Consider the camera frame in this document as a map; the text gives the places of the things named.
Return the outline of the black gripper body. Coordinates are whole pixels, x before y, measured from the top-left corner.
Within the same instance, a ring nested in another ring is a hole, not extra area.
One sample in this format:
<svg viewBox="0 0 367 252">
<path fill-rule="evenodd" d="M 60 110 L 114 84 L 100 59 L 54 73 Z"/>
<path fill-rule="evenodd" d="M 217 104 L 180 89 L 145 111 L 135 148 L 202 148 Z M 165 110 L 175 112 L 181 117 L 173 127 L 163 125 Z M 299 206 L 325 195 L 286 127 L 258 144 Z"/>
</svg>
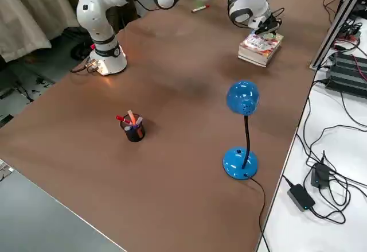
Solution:
<svg viewBox="0 0 367 252">
<path fill-rule="evenodd" d="M 277 29 L 278 19 L 273 15 L 270 15 L 260 26 L 260 29 Z"/>
</svg>

